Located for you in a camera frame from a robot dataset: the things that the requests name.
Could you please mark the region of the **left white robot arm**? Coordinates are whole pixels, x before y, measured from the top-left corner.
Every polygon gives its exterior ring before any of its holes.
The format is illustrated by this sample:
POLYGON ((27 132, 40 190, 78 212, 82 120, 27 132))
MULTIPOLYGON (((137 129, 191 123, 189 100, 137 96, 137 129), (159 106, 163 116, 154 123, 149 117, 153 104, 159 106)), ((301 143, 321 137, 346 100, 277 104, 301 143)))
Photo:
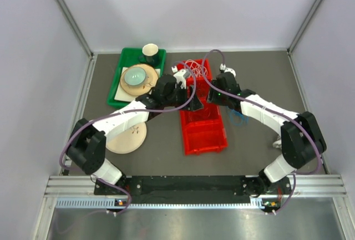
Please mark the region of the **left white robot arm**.
POLYGON ((102 118, 79 120, 65 145, 64 154, 85 174, 106 184, 112 193, 123 192, 126 175, 106 159, 107 142, 161 113, 201 109, 203 105, 195 95, 196 85, 186 86, 188 78, 196 77, 186 69, 173 75, 164 74, 151 92, 137 97, 126 107, 102 118))

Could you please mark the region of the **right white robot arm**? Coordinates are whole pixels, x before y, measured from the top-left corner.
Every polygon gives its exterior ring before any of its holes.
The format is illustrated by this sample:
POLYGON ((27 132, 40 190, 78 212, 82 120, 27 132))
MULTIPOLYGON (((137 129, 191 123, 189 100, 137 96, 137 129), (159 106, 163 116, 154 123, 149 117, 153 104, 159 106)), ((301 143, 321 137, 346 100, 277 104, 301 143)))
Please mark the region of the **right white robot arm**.
POLYGON ((287 111, 264 100, 252 90, 242 90, 230 72, 219 74, 208 85, 208 103, 227 106, 253 118, 281 138, 281 154, 258 174, 259 193, 272 193, 279 187, 281 179, 313 159, 321 164, 321 155, 327 150, 327 144, 311 112, 287 111))

